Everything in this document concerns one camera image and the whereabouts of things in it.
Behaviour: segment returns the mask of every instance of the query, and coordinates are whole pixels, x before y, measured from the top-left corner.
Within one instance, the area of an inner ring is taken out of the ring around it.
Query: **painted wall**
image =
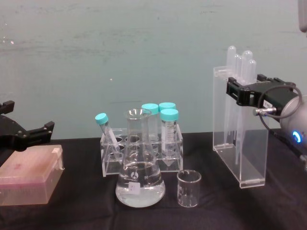
[[[171,101],[183,132],[212,130],[213,67],[226,50],[307,93],[307,38],[288,0],[3,0],[0,100],[27,129],[53,120],[53,138],[97,137],[94,116]]]

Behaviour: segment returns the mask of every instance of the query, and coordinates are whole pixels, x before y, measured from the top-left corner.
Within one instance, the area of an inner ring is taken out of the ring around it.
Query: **clear liquid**
[[[138,194],[129,190],[129,182],[140,183]],[[116,186],[116,196],[130,207],[148,207],[162,199],[165,193],[160,169],[152,162],[132,162],[123,166]]]

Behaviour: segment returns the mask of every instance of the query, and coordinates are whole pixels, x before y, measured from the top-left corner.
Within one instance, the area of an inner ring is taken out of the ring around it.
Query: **flask label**
[[[139,195],[140,194],[140,188],[141,184],[138,182],[129,182],[128,183],[128,189],[129,193],[133,195]]]

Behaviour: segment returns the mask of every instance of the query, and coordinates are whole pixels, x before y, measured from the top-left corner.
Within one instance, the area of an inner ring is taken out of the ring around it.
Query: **black cable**
[[[302,96],[302,93],[301,91],[293,86],[293,85],[279,85],[279,86],[274,86],[274,87],[271,87],[269,88],[268,90],[266,90],[265,92],[263,92],[258,100],[258,108],[260,109],[261,107],[261,101],[264,97],[264,95],[271,91],[271,90],[275,90],[275,89],[282,89],[282,88],[290,88],[290,89],[294,89],[297,91],[298,93],[298,103],[296,105],[296,107],[290,112],[288,113],[287,115],[283,115],[283,116],[276,116],[276,115],[272,115],[272,114],[268,114],[268,113],[264,113],[264,114],[261,114],[259,113],[259,118],[260,118],[260,121],[262,122],[262,124],[264,125],[264,127],[269,131],[270,134],[272,134],[274,137],[276,137],[277,139],[279,139],[282,143],[284,143],[297,157],[300,157],[302,154],[300,153],[300,151],[295,147],[295,145],[290,142],[287,138],[283,137],[282,135],[274,132],[273,130],[271,130],[268,125],[264,122],[263,120],[263,116],[268,116],[268,117],[271,117],[271,118],[275,118],[275,119],[283,119],[283,118],[287,118],[291,115],[293,115],[297,110],[298,108],[301,106],[302,104],[302,101],[303,101],[303,96]]]
[[[266,93],[268,93],[269,91],[275,90],[275,89],[283,89],[283,88],[294,89],[294,90],[297,91],[297,93],[298,93],[298,103],[297,103],[296,107],[295,107],[290,113],[288,113],[287,115],[276,116],[276,115],[272,115],[272,114],[267,114],[267,113],[265,113],[265,114],[263,114],[264,116],[268,116],[268,117],[271,117],[271,118],[274,118],[274,119],[283,119],[283,118],[287,118],[287,117],[293,115],[293,114],[298,110],[298,108],[301,106],[302,101],[303,101],[303,96],[302,96],[301,91],[300,91],[296,86],[293,86],[293,85],[278,85],[278,86],[273,86],[273,87],[267,89],[266,91],[264,91],[264,92],[261,94],[261,96],[260,96],[260,98],[259,98],[259,100],[258,100],[258,108],[260,109],[262,99],[264,98],[264,95],[265,95]]]

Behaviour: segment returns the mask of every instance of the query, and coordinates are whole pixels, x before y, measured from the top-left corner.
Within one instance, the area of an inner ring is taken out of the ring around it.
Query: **clear acrylic rack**
[[[115,157],[112,150],[113,143],[108,143],[105,135],[103,134],[100,140],[100,150],[101,150],[101,162],[102,162],[102,174],[103,176],[111,174],[119,174],[121,167],[121,160],[126,148],[126,128],[114,128],[113,133],[118,141],[120,147],[120,153],[117,154],[119,157]],[[178,172],[183,169],[183,138],[180,131],[180,127],[177,124],[177,138],[175,143],[176,149],[174,149],[175,154],[170,158],[163,156],[162,154],[162,142],[152,142],[153,149],[155,152],[156,160],[160,167],[161,172]]]
[[[229,99],[226,94],[229,71],[226,66],[213,70],[213,150],[238,180],[240,188],[262,186],[265,184],[268,130],[259,117],[253,116],[253,107],[242,107]],[[244,111],[243,118],[231,117],[230,107],[234,111]],[[244,130],[240,137],[238,127]]]

